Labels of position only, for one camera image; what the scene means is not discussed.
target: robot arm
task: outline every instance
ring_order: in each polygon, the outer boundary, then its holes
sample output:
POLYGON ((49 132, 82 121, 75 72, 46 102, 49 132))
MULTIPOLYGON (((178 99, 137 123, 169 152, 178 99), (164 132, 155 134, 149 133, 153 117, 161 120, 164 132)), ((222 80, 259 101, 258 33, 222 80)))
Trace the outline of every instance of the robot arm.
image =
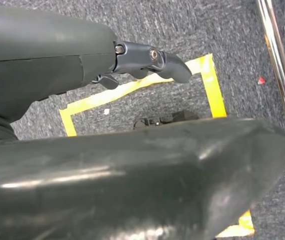
POLYGON ((0 7, 0 117, 10 123, 34 101, 100 83, 110 74, 143 78, 148 71, 186 83, 190 71, 177 56, 149 45, 118 41, 98 23, 38 10, 0 7))

